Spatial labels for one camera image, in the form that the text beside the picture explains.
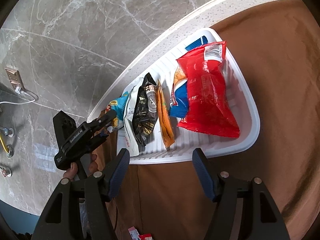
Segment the person's left hand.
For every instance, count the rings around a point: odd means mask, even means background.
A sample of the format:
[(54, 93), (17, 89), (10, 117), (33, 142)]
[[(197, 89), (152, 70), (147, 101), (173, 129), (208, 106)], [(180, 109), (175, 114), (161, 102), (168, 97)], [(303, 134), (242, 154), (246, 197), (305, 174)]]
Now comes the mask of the person's left hand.
[[(98, 165), (95, 162), (97, 157), (98, 156), (93, 153), (83, 156), (84, 162), (82, 163), (84, 165), (87, 175), (89, 176), (98, 170)], [(74, 181), (77, 175), (77, 172), (78, 172), (77, 163), (73, 162), (71, 163), (70, 168), (63, 174), (63, 178), (68, 178), (71, 181)]]

